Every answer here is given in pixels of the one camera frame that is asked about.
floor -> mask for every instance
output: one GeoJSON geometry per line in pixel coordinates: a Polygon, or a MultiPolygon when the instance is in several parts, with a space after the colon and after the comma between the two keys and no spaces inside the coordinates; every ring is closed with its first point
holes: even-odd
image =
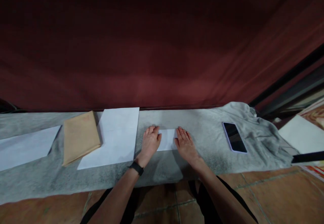
{"type": "MultiPolygon", "coordinates": [[[[300,167],[220,176],[259,223],[324,223],[324,182],[300,167]]],[[[0,206],[0,223],[79,223],[104,190],[23,200],[0,206]]],[[[134,224],[204,223],[186,182],[147,187],[134,224]]]]}

smartphone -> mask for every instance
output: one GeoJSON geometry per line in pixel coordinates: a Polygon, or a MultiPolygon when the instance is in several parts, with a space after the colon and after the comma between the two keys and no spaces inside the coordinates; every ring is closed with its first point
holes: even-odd
{"type": "Polygon", "coordinates": [[[232,151],[238,153],[247,153],[243,140],[234,123],[223,122],[226,138],[232,151]]]}

phone screen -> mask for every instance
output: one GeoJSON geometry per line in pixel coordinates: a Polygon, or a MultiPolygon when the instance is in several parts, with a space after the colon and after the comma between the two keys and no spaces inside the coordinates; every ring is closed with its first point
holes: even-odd
{"type": "Polygon", "coordinates": [[[247,153],[247,150],[236,128],[236,125],[231,123],[223,123],[223,124],[229,139],[229,143],[231,144],[232,150],[247,153]]]}

red backdrop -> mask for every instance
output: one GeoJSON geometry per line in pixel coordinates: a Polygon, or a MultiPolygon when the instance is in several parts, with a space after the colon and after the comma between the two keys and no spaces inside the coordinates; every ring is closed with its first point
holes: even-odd
{"type": "Polygon", "coordinates": [[[249,103],[324,42],[324,0],[1,0],[0,97],[28,110],[249,103]]]}

black pants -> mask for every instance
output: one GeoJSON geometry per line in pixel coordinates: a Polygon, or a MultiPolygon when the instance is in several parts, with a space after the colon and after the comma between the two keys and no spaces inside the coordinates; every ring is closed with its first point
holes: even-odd
{"type": "MultiPolygon", "coordinates": [[[[234,195],[234,197],[240,202],[240,204],[247,210],[247,212],[252,216],[252,218],[258,223],[256,217],[253,215],[253,213],[250,211],[249,207],[246,205],[243,198],[235,191],[233,190],[225,181],[223,181],[221,178],[219,180],[225,185],[225,187],[234,195]]],[[[194,185],[194,181],[189,182],[190,190],[197,199],[197,203],[200,206],[200,210],[205,218],[205,224],[209,223],[222,223],[217,210],[215,209],[215,206],[213,204],[212,199],[210,198],[205,186],[203,184],[199,187],[199,193],[197,194],[196,188],[194,185]]],[[[94,215],[94,213],[98,210],[102,202],[106,199],[107,195],[110,193],[112,189],[107,189],[104,194],[101,196],[101,198],[98,200],[97,203],[95,203],[84,215],[84,217],[81,220],[81,224],[86,224],[91,219],[91,217],[94,215]]],[[[139,199],[139,193],[140,188],[133,189],[132,194],[129,198],[129,201],[127,203],[124,215],[121,219],[121,224],[131,224],[135,211],[137,209],[137,203],[139,199]]]]}

